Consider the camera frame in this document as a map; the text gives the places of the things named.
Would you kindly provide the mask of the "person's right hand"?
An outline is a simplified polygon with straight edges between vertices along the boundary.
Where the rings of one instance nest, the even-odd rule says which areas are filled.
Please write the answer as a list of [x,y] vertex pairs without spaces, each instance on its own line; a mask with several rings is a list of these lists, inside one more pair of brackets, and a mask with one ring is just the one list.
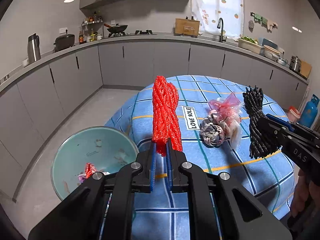
[[298,172],[298,183],[295,187],[293,200],[290,206],[292,217],[296,217],[299,212],[302,212],[308,197],[311,196],[316,206],[320,206],[320,187],[312,181],[307,182],[307,176],[300,169]]

